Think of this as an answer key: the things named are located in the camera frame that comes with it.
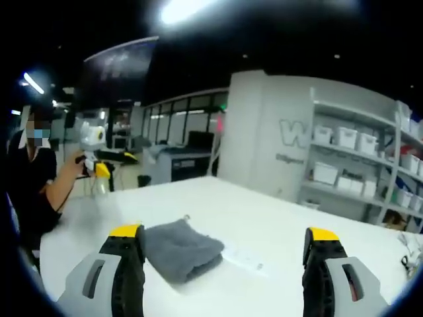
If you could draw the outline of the person's left hand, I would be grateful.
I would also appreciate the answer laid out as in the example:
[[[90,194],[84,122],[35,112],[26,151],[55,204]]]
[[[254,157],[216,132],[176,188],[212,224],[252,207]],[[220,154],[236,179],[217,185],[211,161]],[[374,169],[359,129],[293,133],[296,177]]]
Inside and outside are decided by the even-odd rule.
[[[77,167],[77,180],[82,178],[90,178],[92,176],[92,172],[90,172],[89,169],[86,167],[85,161],[85,155],[81,155],[75,159],[75,164]]]

